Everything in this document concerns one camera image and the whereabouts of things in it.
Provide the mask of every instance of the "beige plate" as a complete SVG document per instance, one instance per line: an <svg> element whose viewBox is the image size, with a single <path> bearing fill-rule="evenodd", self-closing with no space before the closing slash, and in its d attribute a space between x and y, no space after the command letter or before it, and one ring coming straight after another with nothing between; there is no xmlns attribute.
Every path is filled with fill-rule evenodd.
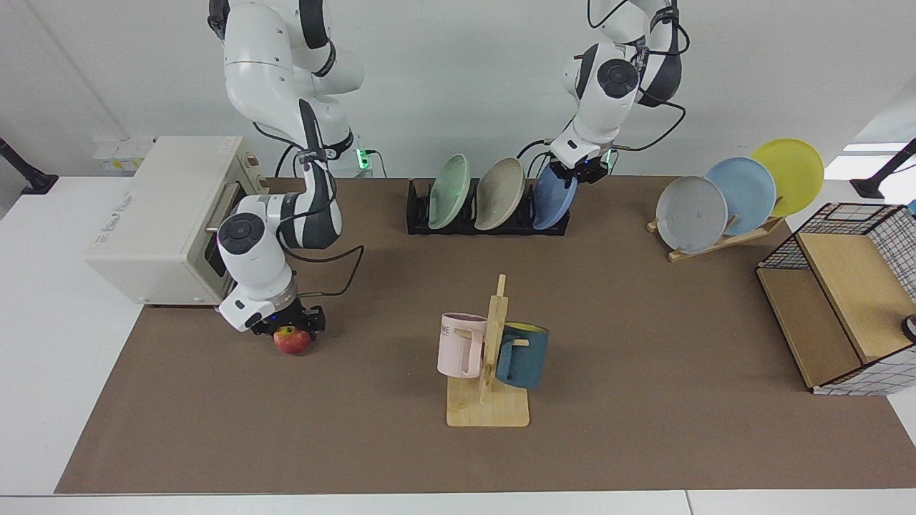
<svg viewBox="0 0 916 515"><path fill-rule="evenodd" d="M478 231L496 229L508 220L525 192L525 171L515 158L499 161L477 184L474 227Z"/></svg>

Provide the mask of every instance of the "mug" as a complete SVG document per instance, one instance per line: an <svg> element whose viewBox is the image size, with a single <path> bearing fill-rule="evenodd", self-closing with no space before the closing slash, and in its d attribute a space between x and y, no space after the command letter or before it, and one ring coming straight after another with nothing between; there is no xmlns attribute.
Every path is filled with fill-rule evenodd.
<svg viewBox="0 0 916 515"><path fill-rule="evenodd" d="M445 313L439 332L439 371L453 378L480 376L484 334L486 318L475 314Z"/></svg>
<svg viewBox="0 0 916 515"><path fill-rule="evenodd" d="M538 325L506 322L499 347L496 378L517 388L537 388L544 370L550 333Z"/></svg>

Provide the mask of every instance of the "wooden mug tree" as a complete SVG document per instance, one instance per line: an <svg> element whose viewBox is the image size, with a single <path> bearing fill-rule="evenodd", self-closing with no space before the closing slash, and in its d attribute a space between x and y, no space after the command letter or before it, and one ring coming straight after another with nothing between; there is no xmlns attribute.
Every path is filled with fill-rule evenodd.
<svg viewBox="0 0 916 515"><path fill-rule="evenodd" d="M509 298L506 276L499 275L496 295L486 316L483 364L478 378L449 378L445 420L451 427L525 427L529 424L528 391L496 380L496 361L503 339ZM470 338L467 331L458 335ZM515 340L512 345L527 345Z"/></svg>

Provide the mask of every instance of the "mug handle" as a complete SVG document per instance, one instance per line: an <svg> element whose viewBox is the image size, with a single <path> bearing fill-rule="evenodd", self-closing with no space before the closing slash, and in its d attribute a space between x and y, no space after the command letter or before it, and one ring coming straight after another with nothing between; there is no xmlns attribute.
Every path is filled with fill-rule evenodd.
<svg viewBox="0 0 916 515"><path fill-rule="evenodd" d="M474 331L471 329L464 329L460 333L457 333L457 334L464 338L467 338L468 334L470 334L470 338L468 339L471 340L471 348L469 352L466 355L464 355L462 364L461 364L462 373L465 374L466 376L469 376L471 375L471 360L474 358L474 356L477 356L479 358L480 353L484 348L484 334L479 331Z"/></svg>
<svg viewBox="0 0 916 515"><path fill-rule="evenodd" d="M506 370L510 370L512 368L512 356L515 355L515 347L527 347L531 345L531 342L525 339L516 338L503 345L509 345L509 352L506 353L506 364L503 365L503 367L505 367Z"/></svg>

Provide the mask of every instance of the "yellow plate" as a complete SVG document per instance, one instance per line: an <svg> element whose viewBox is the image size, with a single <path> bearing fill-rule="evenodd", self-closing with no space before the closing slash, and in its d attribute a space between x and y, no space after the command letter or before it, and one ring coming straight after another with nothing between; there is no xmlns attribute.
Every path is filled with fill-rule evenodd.
<svg viewBox="0 0 916 515"><path fill-rule="evenodd" d="M811 145L800 139L774 139L750 157L767 167L781 197L773 216L789 216L808 207L823 186L823 161Z"/></svg>

